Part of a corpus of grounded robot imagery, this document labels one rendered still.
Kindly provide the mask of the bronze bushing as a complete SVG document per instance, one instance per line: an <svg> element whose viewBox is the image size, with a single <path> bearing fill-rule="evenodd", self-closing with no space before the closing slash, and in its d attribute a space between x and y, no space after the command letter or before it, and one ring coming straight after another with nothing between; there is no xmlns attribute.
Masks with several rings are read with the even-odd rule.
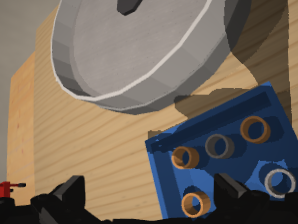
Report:
<svg viewBox="0 0 298 224"><path fill-rule="evenodd" d="M189 153L189 162L185 165L183 163L182 156L186 150ZM178 169L192 169L195 168L199 163L199 154L194 148L179 146L172 153L172 162Z"/></svg>
<svg viewBox="0 0 298 224"><path fill-rule="evenodd" d="M255 122L263 123L264 133L258 139L253 140L253 139L249 139L250 137L248 135L248 128L250 127L251 124L253 124ZM258 116L250 116L250 117L247 117L245 120L243 120L241 127L240 127L240 132L241 132L241 135L243 136L243 138L246 139L247 141L255 143L255 144L260 144L260 143L264 143L265 141L268 140L268 138L270 137L271 130L270 130L270 126L262 118L260 118Z"/></svg>
<svg viewBox="0 0 298 224"><path fill-rule="evenodd" d="M196 211L192 205L192 199L194 196L199 199L200 204L201 204L201 209L199 212ZM182 206L184 213L187 216L194 218L194 217L198 217L203 214L206 214L211 207L211 202L210 202L210 198L208 197L207 194L205 194L204 192L198 191L198 192L186 194L182 199L181 206Z"/></svg>

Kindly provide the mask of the blue square tray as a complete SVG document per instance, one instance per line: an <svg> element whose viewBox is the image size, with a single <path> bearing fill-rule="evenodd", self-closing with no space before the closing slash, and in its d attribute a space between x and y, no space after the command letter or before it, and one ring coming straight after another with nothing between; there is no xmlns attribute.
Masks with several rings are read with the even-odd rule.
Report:
<svg viewBox="0 0 298 224"><path fill-rule="evenodd" d="M270 137L264 143L255 144L241 136L240 125L250 116L259 116L270 126ZM213 134L234 142L232 156L216 159L207 154L205 143ZM211 214L216 209L215 173L227 173L250 190L268 193L264 185L267 174L286 169L295 176L293 192L298 192L298 138L270 81L145 140L145 146L163 219L188 217L182 209L182 199L198 191L207 194L211 202L209 211L199 217ZM174 166L172 153L179 146L196 149L199 163L195 168ZM270 195L273 201L284 199Z"/></svg>

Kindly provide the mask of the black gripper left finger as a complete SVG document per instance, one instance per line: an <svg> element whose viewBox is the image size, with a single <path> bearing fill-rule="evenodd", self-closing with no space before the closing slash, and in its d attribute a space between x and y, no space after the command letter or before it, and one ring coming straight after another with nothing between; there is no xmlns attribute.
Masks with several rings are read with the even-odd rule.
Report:
<svg viewBox="0 0 298 224"><path fill-rule="evenodd" d="M30 205L15 206L14 198L0 197L0 224L115 224L99 220L85 203L85 178L73 175L49 194L32 197Z"/></svg>

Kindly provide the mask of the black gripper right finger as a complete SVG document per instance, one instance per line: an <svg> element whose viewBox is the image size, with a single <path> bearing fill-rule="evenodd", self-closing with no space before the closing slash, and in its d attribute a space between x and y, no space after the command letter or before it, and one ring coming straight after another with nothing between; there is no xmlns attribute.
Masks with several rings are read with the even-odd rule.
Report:
<svg viewBox="0 0 298 224"><path fill-rule="evenodd" d="M226 173L215 173L216 209L191 224L298 224L298 192L286 193L284 201L273 201L266 192L249 190Z"/></svg>

